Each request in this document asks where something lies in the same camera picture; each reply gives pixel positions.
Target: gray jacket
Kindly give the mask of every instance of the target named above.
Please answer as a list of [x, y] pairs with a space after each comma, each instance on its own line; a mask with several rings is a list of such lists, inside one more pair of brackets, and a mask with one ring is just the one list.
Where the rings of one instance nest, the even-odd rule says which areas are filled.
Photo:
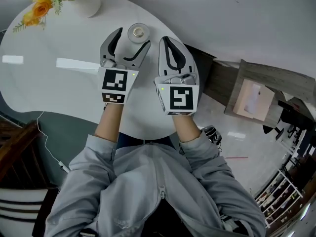
[[45, 236], [78, 237], [90, 228], [101, 237], [140, 237], [161, 199], [194, 237], [241, 236], [225, 230], [225, 215], [242, 221], [250, 236], [265, 236], [255, 200], [205, 133], [181, 146], [185, 156], [155, 143], [116, 150], [116, 143], [89, 135], [69, 164]]

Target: white vase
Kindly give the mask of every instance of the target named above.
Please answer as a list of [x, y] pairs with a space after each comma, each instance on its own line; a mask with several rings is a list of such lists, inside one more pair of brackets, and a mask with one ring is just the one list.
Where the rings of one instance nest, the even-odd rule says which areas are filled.
[[101, 0], [74, 0], [69, 1], [74, 12], [82, 17], [92, 17], [101, 6]]

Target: shelf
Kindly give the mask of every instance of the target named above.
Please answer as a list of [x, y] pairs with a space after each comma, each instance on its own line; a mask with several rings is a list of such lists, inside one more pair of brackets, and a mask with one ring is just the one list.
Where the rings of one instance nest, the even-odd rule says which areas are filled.
[[268, 198], [270, 197], [270, 196], [272, 196], [282, 185], [284, 185], [285, 184], [285, 182], [288, 182], [286, 179], [283, 179], [283, 180], [281, 180], [281, 182], [280, 182], [280, 184], [273, 190], [273, 192], [266, 198], [266, 200], [265, 201], [263, 201], [260, 205], [259, 205], [259, 207], [261, 207], [261, 206], [263, 206], [263, 204], [268, 200]]
[[281, 195], [278, 196], [278, 197], [275, 199], [275, 201], [274, 201], [272, 204], [270, 204], [270, 205], [267, 207], [267, 209], [265, 209], [262, 213], [265, 213], [272, 205], [274, 205], [274, 204], [277, 202], [277, 199], [278, 199], [279, 197], [281, 197], [281, 196], [287, 191], [287, 189], [288, 189], [290, 186], [291, 186], [291, 184], [289, 184], [289, 185], [286, 187], [286, 189], [281, 193]]
[[303, 196], [302, 196], [302, 194], [298, 191], [298, 189], [291, 183], [291, 181], [280, 171], [280, 170], [278, 170], [280, 173], [281, 173], [281, 175], [292, 185], [292, 187], [296, 190], [296, 192], [297, 192], [297, 194], [302, 198]]
[[271, 186], [271, 183], [273, 183], [277, 178], [278, 176], [280, 175], [280, 171], [279, 173], [276, 175], [276, 177], [270, 182], [270, 184], [266, 187], [266, 189], [261, 192], [261, 194], [258, 196], [258, 198], [256, 199], [256, 202], [260, 202], [259, 199], [262, 197], [262, 194], [264, 194], [264, 192], [266, 192], [268, 190], [268, 188]]
[[271, 223], [269, 223], [269, 226], [272, 225], [275, 221], [277, 221], [284, 213], [286, 213], [293, 204], [295, 204], [295, 202], [300, 198], [300, 196], [297, 196], [297, 198], [294, 200], [294, 202], [284, 211], [282, 212], [282, 214], [280, 216], [278, 216], [275, 220], [273, 220]]
[[291, 194], [290, 196], [288, 196], [288, 198], [287, 198], [276, 210], [273, 211], [273, 213], [271, 213], [270, 215], [268, 215], [268, 216], [266, 217], [266, 219], [270, 218], [273, 214], [275, 214], [275, 212], [276, 212], [277, 210], [279, 210], [279, 209], [281, 208], [281, 206], [284, 205], [284, 203], [286, 203], [286, 202], [288, 201], [289, 198], [291, 199], [292, 195], [293, 195], [295, 192], [296, 192], [296, 190], [294, 190], [294, 191], [292, 192], [292, 194]]

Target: black and white fiducial marker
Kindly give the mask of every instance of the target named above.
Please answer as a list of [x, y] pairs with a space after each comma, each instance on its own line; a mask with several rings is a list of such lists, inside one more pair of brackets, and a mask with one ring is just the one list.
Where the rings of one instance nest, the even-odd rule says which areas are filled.
[[190, 87], [170, 87], [171, 110], [193, 110], [193, 90]]
[[114, 93], [102, 93], [103, 102], [123, 104], [125, 100], [125, 95], [119, 95]]
[[106, 70], [102, 89], [126, 91], [127, 71]]
[[175, 113], [175, 112], [169, 112], [168, 115], [172, 115], [172, 116], [175, 116], [175, 115], [190, 115], [191, 112], [188, 112], [188, 113]]

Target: white round table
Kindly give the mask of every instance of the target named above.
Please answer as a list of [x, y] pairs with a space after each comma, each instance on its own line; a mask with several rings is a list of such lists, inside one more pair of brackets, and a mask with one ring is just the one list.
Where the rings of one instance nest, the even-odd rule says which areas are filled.
[[98, 68], [100, 46], [114, 30], [123, 27], [116, 57], [132, 57], [140, 48], [127, 36], [135, 23], [146, 24], [151, 31], [152, 46], [140, 68], [138, 78], [124, 107], [120, 132], [129, 136], [154, 140], [175, 132], [171, 116], [166, 116], [156, 94], [154, 78], [158, 76], [158, 45], [163, 36], [179, 40], [160, 20], [127, 0], [102, 0], [100, 10], [91, 18], [73, 13], [66, 1], [57, 16], [51, 10], [45, 30], [28, 27], [13, 33], [31, 5], [11, 23], [0, 46], [0, 57], [16, 57], [17, 63], [0, 66], [0, 91], [10, 108], [17, 112], [46, 111], [98, 123], [103, 112], [102, 95], [97, 88], [94, 71], [78, 72], [61, 68], [60, 61], [71, 67]]

